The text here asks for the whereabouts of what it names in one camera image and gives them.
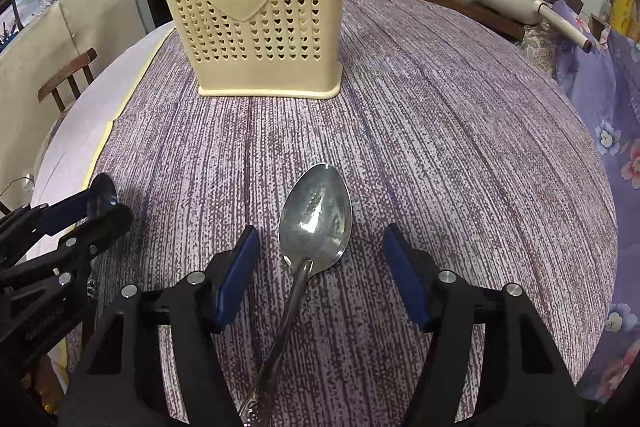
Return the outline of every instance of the silver bolt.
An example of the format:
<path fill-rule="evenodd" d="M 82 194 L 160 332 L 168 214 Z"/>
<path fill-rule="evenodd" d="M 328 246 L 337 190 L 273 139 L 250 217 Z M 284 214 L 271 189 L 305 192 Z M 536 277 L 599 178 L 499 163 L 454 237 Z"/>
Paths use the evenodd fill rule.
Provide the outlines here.
<path fill-rule="evenodd" d="M 138 293 L 138 287 L 135 284 L 127 284 L 122 288 L 122 290 L 120 290 L 120 293 L 124 298 L 128 299 Z"/>
<path fill-rule="evenodd" d="M 522 295 L 522 286 L 514 282 L 507 285 L 507 293 L 513 297 L 519 297 Z"/>
<path fill-rule="evenodd" d="M 447 284 L 455 282 L 458 277 L 451 270 L 442 270 L 438 273 L 438 279 Z"/>
<path fill-rule="evenodd" d="M 69 272 L 61 273 L 60 277 L 58 277 L 58 284 L 60 284 L 60 286 L 65 286 L 70 282 L 71 282 L 71 274 Z"/>
<path fill-rule="evenodd" d="M 205 280 L 205 275 L 203 272 L 199 272 L 199 271 L 191 272 L 187 276 L 187 280 L 189 281 L 189 284 L 200 284 Z"/>

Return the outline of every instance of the wooden chair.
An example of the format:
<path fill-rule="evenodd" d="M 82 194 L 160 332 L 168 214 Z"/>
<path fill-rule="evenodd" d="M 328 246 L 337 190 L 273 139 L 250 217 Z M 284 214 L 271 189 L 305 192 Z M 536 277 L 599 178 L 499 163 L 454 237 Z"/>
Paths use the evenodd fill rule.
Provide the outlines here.
<path fill-rule="evenodd" d="M 69 81 L 69 86 L 71 86 L 71 91 L 74 94 L 76 100 L 80 98 L 80 90 L 78 89 L 78 84 L 76 84 L 76 80 L 74 79 L 74 73 L 79 70 L 84 71 L 84 77 L 86 78 L 86 83 L 91 84 L 94 81 L 94 76 L 91 74 L 91 70 L 89 69 L 89 64 L 95 60 L 96 54 L 93 48 L 89 48 L 82 55 L 78 55 L 78 57 L 74 58 L 71 62 L 69 62 L 64 68 L 62 68 L 58 73 L 54 74 L 47 82 L 40 88 L 38 91 L 38 102 L 42 102 L 49 93 L 53 95 L 53 99 L 56 101 L 56 105 L 60 112 L 65 112 L 65 104 L 62 103 L 62 99 L 60 98 L 60 93 L 58 92 L 58 86 L 62 84 L 65 80 Z"/>

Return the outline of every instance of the blue gripper pad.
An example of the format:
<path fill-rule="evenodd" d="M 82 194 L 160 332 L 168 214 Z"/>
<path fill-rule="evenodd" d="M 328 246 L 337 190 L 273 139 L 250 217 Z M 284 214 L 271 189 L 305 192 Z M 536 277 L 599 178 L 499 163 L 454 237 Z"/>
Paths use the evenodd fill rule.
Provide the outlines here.
<path fill-rule="evenodd" d="M 425 330 L 431 321 L 427 309 L 425 289 L 407 257 L 393 228 L 389 225 L 384 233 L 384 250 L 386 263 L 396 280 L 402 302 L 411 320 Z"/>
<path fill-rule="evenodd" d="M 249 286 L 251 273 L 254 271 L 255 262 L 260 253 L 258 231 L 254 227 L 251 227 L 250 230 L 244 241 L 236 246 L 236 248 L 239 247 L 238 254 L 227 271 L 226 279 L 218 289 L 215 324 L 219 331 L 224 330 L 238 315 L 244 292 Z"/>

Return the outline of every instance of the spoon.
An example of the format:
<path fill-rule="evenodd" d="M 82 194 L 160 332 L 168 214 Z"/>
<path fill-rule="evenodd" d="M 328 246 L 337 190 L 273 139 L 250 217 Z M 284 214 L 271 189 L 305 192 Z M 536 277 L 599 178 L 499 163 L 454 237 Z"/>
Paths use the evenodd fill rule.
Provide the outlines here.
<path fill-rule="evenodd" d="M 269 424 L 280 362 L 306 282 L 338 262 L 350 233 L 351 200 L 340 173 L 326 163 L 311 167 L 289 193 L 280 215 L 280 250 L 294 272 L 293 285 L 269 356 L 240 408 L 244 427 Z"/>

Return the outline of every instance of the round table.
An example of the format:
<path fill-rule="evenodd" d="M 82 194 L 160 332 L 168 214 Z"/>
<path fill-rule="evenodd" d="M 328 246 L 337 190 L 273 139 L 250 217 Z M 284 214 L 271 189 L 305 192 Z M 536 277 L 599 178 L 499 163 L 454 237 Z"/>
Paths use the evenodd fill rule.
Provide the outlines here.
<path fill-rule="evenodd" d="M 555 81 L 481 25 L 420 0 L 344 0 L 340 59 L 332 100 L 205 98 L 177 34 L 168 37 L 94 171 L 113 177 L 136 216 L 96 267 L 102 307 L 126 283 L 172 285 L 254 225 L 260 260 L 238 317 L 216 339 L 239 405 L 292 280 L 278 216 L 307 168 L 329 162 L 351 193 L 351 242 L 309 283 L 272 425 L 400 423 L 429 342 L 383 257 L 388 223 L 470 283 L 521 283 L 577 380 L 613 288 L 616 221 L 593 141 Z M 73 133 L 90 133 L 73 115 L 91 119 L 108 71 L 63 122 L 46 170 L 71 168 L 74 155 L 56 155 L 73 147 Z M 46 193 L 36 184 L 38 199 Z M 481 346 L 476 328 L 459 417 L 473 410 Z M 185 420 L 166 331 L 161 349 L 170 409 Z"/>

